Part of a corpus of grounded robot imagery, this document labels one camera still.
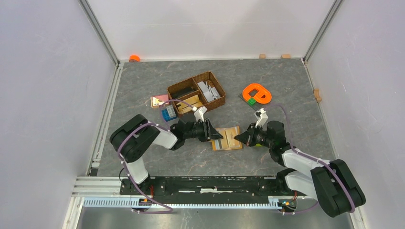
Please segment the green block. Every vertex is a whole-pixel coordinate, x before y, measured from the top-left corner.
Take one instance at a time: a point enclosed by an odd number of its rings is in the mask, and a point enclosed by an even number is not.
[[[253,106],[253,104],[256,103],[256,100],[254,98],[249,99],[249,101],[247,101],[247,103],[251,106]]]

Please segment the robotic arm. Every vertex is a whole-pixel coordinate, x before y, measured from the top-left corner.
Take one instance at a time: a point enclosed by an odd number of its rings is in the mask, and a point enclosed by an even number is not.
[[[185,114],[170,130],[159,126],[148,125],[132,136],[121,150],[129,173],[137,184],[148,187],[148,172],[144,166],[142,155],[151,145],[159,145],[166,149],[176,150],[184,145],[186,139],[198,138],[201,142],[222,139],[211,125],[209,119],[204,119],[205,107],[194,110],[193,114]],[[266,111],[260,109],[255,112],[257,121],[251,123],[247,130],[235,139],[247,146],[261,145],[269,148],[271,158],[287,169],[277,173],[279,190],[290,192],[296,190],[316,199],[322,209],[331,217],[352,210],[352,206],[344,193],[345,190],[334,179],[333,174],[321,163],[329,165],[336,176],[342,181],[348,191],[354,206],[365,204],[365,196],[357,184],[353,174],[346,163],[340,159],[329,161],[313,159],[292,146],[285,137],[284,124],[278,121],[269,121]],[[148,120],[138,114],[110,137],[110,142],[118,150],[122,142],[136,128],[148,123]]]
[[[145,168],[142,155],[151,145],[162,146],[166,149],[176,150],[184,145],[186,139],[198,138],[201,142],[223,139],[223,136],[213,128],[209,119],[204,119],[203,114],[207,108],[200,107],[193,114],[185,114],[177,124],[170,127],[170,131],[156,127],[146,126],[136,132],[137,136],[131,137],[121,150],[129,173],[137,184],[145,181],[149,174]],[[124,139],[136,128],[148,123],[141,114],[136,115],[110,137],[110,143],[117,151]]]
[[[351,210],[349,200],[331,172],[319,162],[329,165],[347,189],[354,206],[365,204],[365,196],[347,164],[340,160],[313,160],[312,156],[298,148],[291,148],[287,142],[284,124],[279,121],[263,125],[268,117],[264,109],[256,113],[257,121],[235,139],[247,146],[262,145],[269,148],[271,158],[287,169],[277,173],[279,187],[285,191],[296,190],[316,199],[322,209],[331,217]]]

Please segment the white wall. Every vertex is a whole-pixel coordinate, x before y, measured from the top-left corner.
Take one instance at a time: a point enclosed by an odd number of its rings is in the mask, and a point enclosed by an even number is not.
[[[0,228],[61,228],[114,65],[76,0],[3,0],[0,34]]]
[[[368,229],[405,228],[405,1],[346,0],[309,60]]]
[[[303,57],[333,0],[89,0],[118,58]]]

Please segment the orange ring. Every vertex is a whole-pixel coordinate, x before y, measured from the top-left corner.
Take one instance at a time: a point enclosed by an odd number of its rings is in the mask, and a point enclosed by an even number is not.
[[[249,101],[252,97],[249,95],[253,90],[256,90],[257,93],[253,96],[253,99],[260,104],[267,104],[271,101],[271,93],[262,85],[258,83],[252,83],[243,89],[242,97],[245,101]]]

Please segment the orange plastic toy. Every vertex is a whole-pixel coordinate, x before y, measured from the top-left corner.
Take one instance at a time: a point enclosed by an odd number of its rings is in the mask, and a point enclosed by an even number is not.
[[[253,90],[256,90],[257,93],[251,97],[249,93],[251,93]],[[243,89],[242,92],[242,97],[246,102],[251,101],[251,99],[254,99],[256,102],[260,104],[267,104],[271,101],[271,93],[262,85],[258,83],[252,83],[251,85],[247,86],[245,89]]]
[[[139,62],[140,58],[136,55],[132,55],[129,57],[129,62]]]

